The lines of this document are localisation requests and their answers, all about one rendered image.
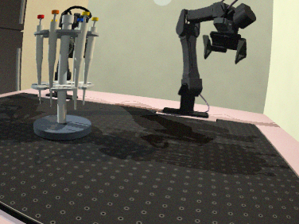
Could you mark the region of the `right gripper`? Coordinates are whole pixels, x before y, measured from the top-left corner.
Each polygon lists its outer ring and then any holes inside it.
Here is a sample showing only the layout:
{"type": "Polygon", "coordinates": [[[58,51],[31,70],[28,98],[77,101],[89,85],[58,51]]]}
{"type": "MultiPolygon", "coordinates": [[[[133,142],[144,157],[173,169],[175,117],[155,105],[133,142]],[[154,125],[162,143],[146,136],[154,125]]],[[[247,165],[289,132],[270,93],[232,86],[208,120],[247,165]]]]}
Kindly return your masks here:
{"type": "MultiPolygon", "coordinates": [[[[73,54],[73,50],[74,50],[74,42],[75,42],[75,38],[70,39],[68,58],[73,58],[72,54],[73,54]],[[73,45],[73,47],[72,47],[72,45],[73,45]]],[[[86,53],[86,47],[87,47],[87,38],[86,38],[86,42],[85,42],[85,50],[84,50],[84,55],[83,55],[84,58],[85,58],[85,53],[86,53]]]]}

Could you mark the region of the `white pipette with yellow button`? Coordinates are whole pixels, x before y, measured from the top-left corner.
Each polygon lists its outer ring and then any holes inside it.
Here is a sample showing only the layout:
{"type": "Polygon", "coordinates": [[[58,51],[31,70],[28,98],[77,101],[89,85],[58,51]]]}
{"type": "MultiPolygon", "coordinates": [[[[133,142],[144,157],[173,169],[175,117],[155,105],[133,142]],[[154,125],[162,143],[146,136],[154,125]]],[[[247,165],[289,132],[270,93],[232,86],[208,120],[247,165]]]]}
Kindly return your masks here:
{"type": "MultiPolygon", "coordinates": [[[[76,44],[74,87],[79,86],[80,70],[83,62],[83,55],[84,55],[84,48],[85,48],[87,27],[88,27],[88,23],[86,23],[86,17],[89,16],[89,13],[90,12],[86,12],[86,11],[82,12],[82,15],[84,16],[83,22],[80,22],[79,28],[75,28],[78,30],[82,30],[82,33],[78,33],[77,44],[76,44]]],[[[78,91],[74,91],[74,110],[76,109],[77,92],[78,91]]]]}
{"type": "MultiPolygon", "coordinates": [[[[94,22],[93,22],[93,26],[90,27],[89,31],[97,32],[97,27],[95,27],[95,22],[98,21],[99,18],[93,17],[91,20],[94,22]]],[[[89,70],[90,70],[91,61],[92,61],[92,57],[93,57],[94,46],[95,46],[95,37],[88,37],[86,53],[85,53],[83,84],[87,84],[89,70]]],[[[85,94],[86,94],[86,90],[83,90],[83,105],[84,105],[84,100],[85,100],[85,94]]]]}

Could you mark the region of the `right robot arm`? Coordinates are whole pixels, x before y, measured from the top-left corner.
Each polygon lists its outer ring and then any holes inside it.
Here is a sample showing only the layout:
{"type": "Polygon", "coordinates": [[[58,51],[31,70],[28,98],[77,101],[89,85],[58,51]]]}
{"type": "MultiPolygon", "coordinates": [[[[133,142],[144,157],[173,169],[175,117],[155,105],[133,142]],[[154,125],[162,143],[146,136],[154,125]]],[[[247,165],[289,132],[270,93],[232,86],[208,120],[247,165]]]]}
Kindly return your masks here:
{"type": "MultiPolygon", "coordinates": [[[[61,14],[60,22],[59,22],[59,27],[61,29],[62,29],[62,24],[61,24],[62,23],[62,17],[64,15],[64,13],[65,12],[63,12],[61,14]]],[[[72,29],[74,29],[74,27],[79,27],[79,21],[77,21],[77,18],[83,18],[83,15],[80,15],[78,13],[74,13],[74,21],[73,22],[75,22],[75,23],[72,25],[72,29]],[[78,22],[78,24],[77,24],[77,22],[78,22]]],[[[88,21],[89,21],[89,16],[86,17],[86,23],[88,23],[88,21]]],[[[54,80],[58,80],[58,70],[59,70],[58,66],[59,66],[59,60],[58,60],[58,64],[57,64],[57,67],[56,67],[57,72],[55,72],[55,79],[54,80]]],[[[69,65],[68,65],[67,80],[71,80],[71,76],[72,76],[72,73],[70,72],[69,65]]],[[[45,96],[50,97],[50,94],[49,93],[45,94],[45,96]]],[[[57,98],[57,91],[56,91],[56,93],[52,93],[52,96],[54,98],[57,98]]],[[[66,99],[68,99],[68,100],[72,99],[72,95],[68,95],[67,91],[66,91],[66,99]]]]}

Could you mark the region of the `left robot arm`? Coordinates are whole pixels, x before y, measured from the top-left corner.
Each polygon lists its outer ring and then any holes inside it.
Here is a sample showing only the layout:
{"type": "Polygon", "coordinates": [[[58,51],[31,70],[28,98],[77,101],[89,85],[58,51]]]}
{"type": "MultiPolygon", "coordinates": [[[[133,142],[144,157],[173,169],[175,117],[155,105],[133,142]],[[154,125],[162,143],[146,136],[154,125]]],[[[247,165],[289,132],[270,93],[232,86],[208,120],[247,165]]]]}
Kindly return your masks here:
{"type": "Polygon", "coordinates": [[[176,27],[176,33],[182,45],[184,64],[181,88],[178,92],[181,95],[180,109],[165,107],[162,111],[163,113],[198,118],[209,117],[208,113],[194,111],[195,97],[198,97],[203,90],[196,58],[196,38],[200,35],[200,23],[213,20],[215,28],[222,32],[229,31],[229,24],[231,24],[235,27],[235,31],[238,32],[239,28],[245,29],[256,21],[254,12],[244,3],[241,3],[236,8],[232,6],[226,18],[223,18],[227,7],[229,5],[226,3],[215,2],[210,6],[197,10],[183,9],[181,11],[176,27]],[[189,24],[185,24],[186,20],[189,21],[189,24]]]}

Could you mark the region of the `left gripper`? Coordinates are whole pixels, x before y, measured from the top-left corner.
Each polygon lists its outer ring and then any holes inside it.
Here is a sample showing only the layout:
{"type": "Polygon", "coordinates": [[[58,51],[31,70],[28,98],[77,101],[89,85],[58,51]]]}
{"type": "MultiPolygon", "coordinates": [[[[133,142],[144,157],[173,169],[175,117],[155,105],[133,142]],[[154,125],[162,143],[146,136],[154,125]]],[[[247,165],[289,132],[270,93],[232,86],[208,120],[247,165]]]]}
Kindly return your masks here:
{"type": "Polygon", "coordinates": [[[247,40],[245,38],[241,38],[241,35],[238,34],[237,31],[235,31],[235,27],[232,26],[231,24],[229,24],[229,31],[227,32],[222,32],[219,30],[217,30],[217,32],[211,31],[210,38],[212,39],[212,44],[209,39],[209,36],[203,35],[205,60],[208,58],[208,56],[212,51],[227,52],[227,49],[237,51],[235,56],[235,64],[237,64],[240,60],[247,57],[247,40]],[[206,48],[207,48],[207,53],[206,53],[206,48]]]}

